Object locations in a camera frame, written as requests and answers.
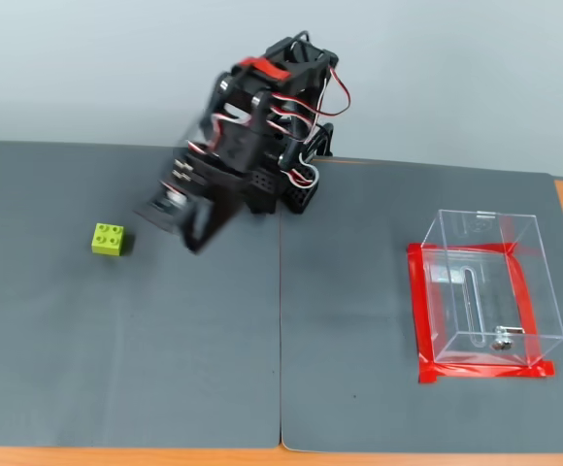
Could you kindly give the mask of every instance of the screw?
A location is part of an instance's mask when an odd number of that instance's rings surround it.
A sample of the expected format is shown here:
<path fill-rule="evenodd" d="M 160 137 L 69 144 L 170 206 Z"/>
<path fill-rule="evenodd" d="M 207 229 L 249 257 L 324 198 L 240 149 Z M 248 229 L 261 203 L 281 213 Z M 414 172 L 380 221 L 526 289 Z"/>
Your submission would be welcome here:
<path fill-rule="evenodd" d="M 178 168 L 182 168 L 184 170 L 188 170 L 189 172 L 193 171 L 193 167 L 191 167 L 188 163 L 182 163 L 179 160 L 174 160 L 174 164 L 178 167 Z"/>
<path fill-rule="evenodd" d="M 176 170 L 174 170 L 172 172 L 172 175 L 174 175 L 179 180 L 185 180 L 186 182 L 191 181 L 191 178 L 188 175 L 185 175 L 184 173 L 177 172 Z"/>

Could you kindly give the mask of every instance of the red bracket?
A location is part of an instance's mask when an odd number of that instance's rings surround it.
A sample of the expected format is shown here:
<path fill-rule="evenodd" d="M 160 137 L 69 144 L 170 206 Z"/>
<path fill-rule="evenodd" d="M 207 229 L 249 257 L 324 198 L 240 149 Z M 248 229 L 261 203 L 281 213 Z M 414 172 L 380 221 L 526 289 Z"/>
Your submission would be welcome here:
<path fill-rule="evenodd" d="M 261 71 L 269 78 L 273 78 L 274 80 L 278 80 L 278 81 L 283 81 L 290 77 L 289 71 L 285 71 L 281 68 L 278 68 L 263 56 L 258 56 L 258 57 L 250 56 L 244 59 L 241 63 L 239 63 L 239 65 L 241 66 L 251 65 L 253 68 L 255 68 L 258 71 Z"/>

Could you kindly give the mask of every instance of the wire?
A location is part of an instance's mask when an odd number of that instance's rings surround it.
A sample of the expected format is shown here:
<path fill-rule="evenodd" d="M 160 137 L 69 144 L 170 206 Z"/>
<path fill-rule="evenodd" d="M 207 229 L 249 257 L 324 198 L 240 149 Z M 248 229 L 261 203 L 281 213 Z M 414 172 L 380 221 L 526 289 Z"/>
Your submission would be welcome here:
<path fill-rule="evenodd" d="M 298 114 L 298 113 L 296 113 L 296 112 L 291 112 L 291 111 L 288 111 L 288 110 L 282 110 L 282 109 L 280 109 L 279 107 L 275 107 L 275 106 L 271 106 L 271 111 L 272 111 L 274 114 L 279 115 L 279 116 L 281 116 L 281 117 L 295 117 L 295 118 L 298 118 L 298 119 L 300 119 L 301 121 L 303 121 L 303 122 L 306 124 L 306 126 L 308 127 L 308 131 L 307 131 L 307 132 L 308 132 L 308 135 L 307 135 L 305 138 L 299 138 L 298 136 L 296 136 L 295 134 L 292 134 L 292 132 L 288 131 L 288 130 L 287 130 L 286 128 L 284 128 L 283 126 L 278 125 L 277 123 L 271 121 L 270 119 L 267 120 L 267 123 L 268 123 L 269 126 L 271 126 L 272 128 L 277 129 L 277 130 L 280 131 L 281 133 L 287 135 L 289 138 L 292 138 L 292 139 L 294 139 L 294 140 L 296 140 L 296 141 L 298 141 L 298 142 L 300 142 L 300 143 L 303 143 L 304 141 L 307 140 L 307 138 L 308 138 L 308 137 L 310 136 L 310 134 L 312 133 L 312 129 L 313 129 L 313 128 L 312 128 L 312 125 L 313 125 L 313 123 L 312 123 L 312 121 L 311 121 L 309 118 L 307 118 L 307 117 L 305 117 L 305 116 L 303 116 L 303 115 L 301 115 L 301 114 Z"/>
<path fill-rule="evenodd" d="M 313 180 L 306 179 L 294 168 L 290 170 L 290 172 L 282 172 L 282 173 L 284 173 L 288 177 L 288 179 L 290 180 L 293 186 L 298 187 L 299 189 L 313 188 L 314 186 L 316 186 L 318 180 L 320 179 L 320 173 L 318 172 L 318 169 L 314 165 L 303 161 L 302 153 L 299 153 L 299 163 L 301 163 L 301 165 L 303 165 L 304 167 L 308 167 L 310 170 L 312 170 L 312 173 L 314 173 Z"/>
<path fill-rule="evenodd" d="M 327 90 L 327 79 L 324 79 L 324 82 L 322 83 L 322 91 L 320 92 L 320 97 L 318 97 L 318 103 L 316 104 L 316 109 L 320 112 L 320 108 L 322 106 L 322 98 L 324 97 L 324 92 Z M 316 114 L 314 117 L 314 123 L 312 124 L 312 129 L 310 130 L 310 134 L 308 134 L 308 137 L 306 138 L 306 141 L 310 141 L 310 139 L 314 136 L 315 132 L 317 131 L 317 125 L 318 125 L 318 118 L 320 117 L 319 114 Z"/>
<path fill-rule="evenodd" d="M 198 145 L 196 145 L 195 143 L 191 143 L 190 141 L 186 141 L 186 144 L 188 145 L 188 148 L 193 150 L 194 152 L 197 152 L 201 155 L 206 155 L 206 151 L 203 150 L 202 148 L 200 148 Z"/>
<path fill-rule="evenodd" d="M 247 125 L 251 121 L 251 115 L 247 115 L 244 117 L 239 117 L 239 116 L 230 117 L 224 114 L 212 114 L 211 120 L 213 121 L 213 130 L 215 134 L 213 138 L 210 140 L 208 147 L 210 151 L 213 151 L 216 149 L 216 145 L 219 143 L 219 140 L 221 139 L 222 131 L 221 131 L 221 123 L 219 123 L 220 121 L 229 121 L 235 124 Z"/>
<path fill-rule="evenodd" d="M 308 126 L 308 131 L 312 131 L 312 125 L 314 124 L 309 118 L 307 118 L 306 116 L 303 116 L 297 112 L 291 112 L 290 110 L 282 110 L 279 107 L 275 107 L 275 106 L 271 106 L 271 112 L 273 112 L 274 114 L 277 114 L 281 117 L 295 117 L 295 118 L 299 118 L 301 121 L 303 121 L 307 126 Z"/>
<path fill-rule="evenodd" d="M 331 76 L 333 77 L 333 79 L 336 80 L 336 82 L 340 85 L 340 87 L 342 88 L 344 93 L 347 95 L 347 105 L 343 109 L 341 109 L 339 112 L 335 112 L 333 114 L 328 113 L 328 112 L 323 112 L 320 109 L 315 109 L 314 107 L 311 107 L 310 105 L 306 104 L 302 100 L 299 100 L 295 97 L 290 97 L 289 95 L 280 94 L 278 92 L 273 92 L 271 95 L 274 98 L 279 99 L 279 100 L 284 100 L 284 101 L 287 101 L 287 102 L 294 102 L 295 104 L 298 104 L 298 105 L 308 109 L 310 112 L 312 112 L 315 115 L 322 115 L 324 117 L 336 117 L 338 115 L 341 115 L 346 110 L 348 110 L 350 108 L 350 92 L 348 91 L 348 89 L 344 85 L 344 83 L 342 83 L 342 81 L 340 80 L 340 78 L 338 77 L 338 75 L 336 73 L 336 70 L 334 70 L 332 66 L 329 66 L 329 71 L 331 72 Z"/>
<path fill-rule="evenodd" d="M 297 43 L 297 41 L 300 41 L 302 37 L 305 37 L 305 40 L 308 42 L 311 42 L 310 40 L 310 32 L 305 30 L 305 31 L 301 31 L 299 34 L 297 34 L 296 36 L 294 36 L 292 38 L 292 47 L 294 47 L 294 45 Z"/>
<path fill-rule="evenodd" d="M 213 122 L 214 134 L 212 139 L 207 143 L 207 148 L 210 152 L 216 155 L 214 153 L 214 150 L 216 149 L 216 146 L 218 145 L 222 134 L 220 121 L 229 121 L 230 123 L 247 125 L 251 121 L 251 115 L 231 117 L 228 115 L 215 113 L 211 115 L 211 121 Z M 191 141 L 186 141 L 186 143 L 191 150 L 199 153 L 200 155 L 206 155 L 207 152 L 202 148 L 200 148 L 199 146 L 197 146 L 195 143 L 192 143 Z"/>

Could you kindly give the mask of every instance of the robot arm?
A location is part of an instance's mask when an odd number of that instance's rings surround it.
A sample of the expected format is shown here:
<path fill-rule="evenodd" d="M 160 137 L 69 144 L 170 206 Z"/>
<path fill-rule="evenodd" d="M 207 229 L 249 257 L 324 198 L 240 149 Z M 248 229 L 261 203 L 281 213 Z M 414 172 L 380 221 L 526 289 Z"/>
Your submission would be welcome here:
<path fill-rule="evenodd" d="M 195 131 L 175 149 L 161 187 L 138 213 L 179 233 L 193 252 L 243 204 L 273 213 L 278 199 L 303 213 L 318 186 L 315 155 L 331 155 L 333 125 L 317 123 L 338 57 L 307 32 L 221 74 Z"/>

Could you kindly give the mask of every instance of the table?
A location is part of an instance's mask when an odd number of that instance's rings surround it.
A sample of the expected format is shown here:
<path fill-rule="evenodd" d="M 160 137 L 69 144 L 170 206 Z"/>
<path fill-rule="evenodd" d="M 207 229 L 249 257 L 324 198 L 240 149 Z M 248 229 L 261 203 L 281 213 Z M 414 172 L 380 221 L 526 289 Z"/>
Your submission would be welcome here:
<path fill-rule="evenodd" d="M 563 206 L 563 181 L 556 186 Z M 205 463 L 211 465 L 553 465 L 563 464 L 563 454 L 339 454 L 303 453 L 277 447 L 262 450 L 225 449 L 67 449 L 67 448 L 0 448 L 0 466 L 43 465 L 170 465 Z"/>

